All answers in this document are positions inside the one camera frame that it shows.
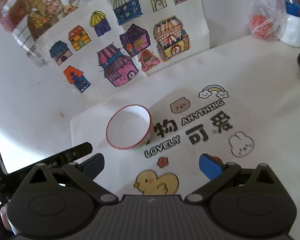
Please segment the person's left hand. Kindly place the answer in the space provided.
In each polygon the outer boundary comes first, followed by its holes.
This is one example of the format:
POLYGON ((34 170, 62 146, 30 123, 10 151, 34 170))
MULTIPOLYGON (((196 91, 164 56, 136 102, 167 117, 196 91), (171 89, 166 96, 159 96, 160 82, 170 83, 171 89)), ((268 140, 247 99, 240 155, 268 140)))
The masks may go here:
POLYGON ((8 222, 8 219, 7 219, 7 207, 8 207, 8 203, 6 203, 4 206, 1 207, 0 217, 1 217, 1 220, 2 220, 2 223, 5 227, 5 229, 8 230, 8 231, 12 231, 11 226, 10 226, 10 224, 8 222))

